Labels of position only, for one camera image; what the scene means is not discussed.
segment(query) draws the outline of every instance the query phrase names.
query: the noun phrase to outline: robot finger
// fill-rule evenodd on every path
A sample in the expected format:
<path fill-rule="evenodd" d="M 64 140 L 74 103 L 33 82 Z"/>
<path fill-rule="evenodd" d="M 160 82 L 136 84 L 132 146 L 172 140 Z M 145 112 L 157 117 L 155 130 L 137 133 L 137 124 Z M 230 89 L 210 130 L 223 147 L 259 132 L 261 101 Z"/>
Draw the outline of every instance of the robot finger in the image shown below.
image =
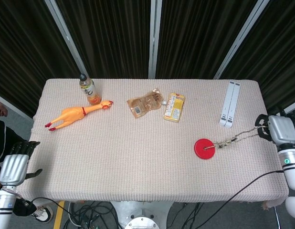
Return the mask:
<path fill-rule="evenodd" d="M 19 154 L 22 146 L 23 146 L 23 142 L 17 142 L 11 150 L 11 154 Z"/>
<path fill-rule="evenodd" d="M 22 142 L 17 142 L 17 143 L 15 143 L 15 144 L 13 145 L 11 151 L 10 151 L 10 154 L 14 154 L 15 149 L 16 149 L 21 143 L 22 143 Z"/>
<path fill-rule="evenodd" d="M 30 147 L 28 148 L 26 155 L 29 155 L 29 158 L 31 158 L 35 147 L 38 146 L 40 142 L 29 142 L 29 144 L 30 144 Z"/>
<path fill-rule="evenodd" d="M 22 143 L 22 148 L 21 148 L 19 154 L 25 154 L 26 151 L 28 150 L 29 146 L 30 146 L 29 142 L 23 142 Z"/>

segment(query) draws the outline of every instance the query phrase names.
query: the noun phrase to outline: bottle label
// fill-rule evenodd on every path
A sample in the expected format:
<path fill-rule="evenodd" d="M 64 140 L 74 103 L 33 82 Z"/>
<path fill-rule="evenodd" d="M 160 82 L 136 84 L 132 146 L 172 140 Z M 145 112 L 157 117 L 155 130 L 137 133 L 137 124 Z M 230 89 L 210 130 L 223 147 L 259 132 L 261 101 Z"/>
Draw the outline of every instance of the bottle label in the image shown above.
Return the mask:
<path fill-rule="evenodd" d="M 81 86 L 82 91 L 86 94 L 88 98 L 90 97 L 98 97 L 96 93 L 95 83 L 91 80 L 91 83 L 87 86 Z"/>

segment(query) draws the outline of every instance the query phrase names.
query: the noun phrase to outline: floor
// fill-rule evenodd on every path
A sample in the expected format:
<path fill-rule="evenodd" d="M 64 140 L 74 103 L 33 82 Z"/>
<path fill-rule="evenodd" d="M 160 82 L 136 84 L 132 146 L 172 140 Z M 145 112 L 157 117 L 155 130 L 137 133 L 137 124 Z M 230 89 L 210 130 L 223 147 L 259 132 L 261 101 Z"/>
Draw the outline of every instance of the floor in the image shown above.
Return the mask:
<path fill-rule="evenodd" d="M 24 139 L 29 139 L 30 129 L 32 123 L 26 121 L 18 114 L 9 110 L 9 115 L 7 118 L 1 118 L 5 121 L 6 125 L 12 128 L 17 134 L 19 134 Z M 291 196 L 295 196 L 295 192 L 290 192 Z M 204 222 L 213 212 L 215 212 L 223 202 L 213 202 L 205 203 L 199 212 L 196 220 L 194 222 L 193 228 Z M 76 207 L 80 207 L 83 204 L 76 204 Z M 167 226 L 169 226 L 175 217 L 176 213 L 182 208 L 183 203 L 174 203 L 170 209 Z M 187 219 L 190 212 L 193 210 L 195 204 L 188 204 L 176 217 L 174 224 L 171 229 L 180 229 Z M 57 207 L 51 204 L 51 207 L 56 213 Z M 285 210 L 284 204 L 277 207 L 279 213 L 279 219 L 283 229 L 295 229 L 295 219 L 288 215 Z M 63 214 L 63 219 L 61 223 L 61 229 L 63 228 L 65 222 L 68 219 L 67 214 Z M 110 216 L 105 215 L 104 219 L 108 222 L 108 228 L 116 228 L 114 222 Z M 9 229 L 52 229 L 54 226 L 54 219 L 47 224 L 42 224 L 37 222 L 33 217 L 17 217 L 12 215 L 10 220 Z M 95 226 L 99 226 L 99 229 L 106 228 L 101 220 L 95 222 Z M 69 229 L 75 229 L 76 226 L 69 224 Z M 276 219 L 274 215 L 274 210 L 263 210 L 260 202 L 254 203 L 228 203 L 218 214 L 216 214 L 206 225 L 201 227 L 203 229 L 276 229 Z"/>

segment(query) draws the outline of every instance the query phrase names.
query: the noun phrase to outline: yellow snack box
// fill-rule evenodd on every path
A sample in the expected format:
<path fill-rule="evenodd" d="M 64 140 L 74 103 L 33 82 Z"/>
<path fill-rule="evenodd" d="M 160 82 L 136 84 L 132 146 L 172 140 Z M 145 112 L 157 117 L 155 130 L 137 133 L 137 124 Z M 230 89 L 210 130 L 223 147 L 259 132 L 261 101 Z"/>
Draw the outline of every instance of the yellow snack box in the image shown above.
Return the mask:
<path fill-rule="evenodd" d="M 163 118 L 172 122 L 178 123 L 181 116 L 182 107 L 185 102 L 185 97 L 180 94 L 171 93 L 169 95 L 169 100 L 167 108 Z"/>

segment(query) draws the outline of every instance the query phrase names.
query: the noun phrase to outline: orange rubber chicken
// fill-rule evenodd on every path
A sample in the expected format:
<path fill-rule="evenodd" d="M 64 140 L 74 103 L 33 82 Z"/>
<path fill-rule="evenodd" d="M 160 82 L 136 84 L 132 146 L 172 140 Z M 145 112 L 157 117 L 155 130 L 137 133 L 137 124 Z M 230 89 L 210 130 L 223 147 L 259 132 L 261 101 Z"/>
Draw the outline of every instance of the orange rubber chicken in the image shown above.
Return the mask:
<path fill-rule="evenodd" d="M 47 125 L 45 125 L 44 127 L 49 127 L 51 126 L 53 123 L 56 123 L 58 121 L 63 120 L 63 123 L 60 124 L 59 126 L 50 128 L 50 131 L 54 131 L 57 129 L 60 129 L 62 127 L 68 126 L 70 124 L 72 124 L 73 122 L 80 120 L 82 118 L 84 118 L 86 116 L 86 114 L 98 110 L 98 109 L 108 109 L 109 107 L 111 107 L 111 105 L 114 102 L 112 101 L 102 101 L 101 103 L 94 105 L 94 106 L 87 106 L 87 107 L 69 107 L 66 108 L 62 111 L 61 116 L 59 116 L 58 118 L 52 120 L 51 122 L 49 122 Z"/>

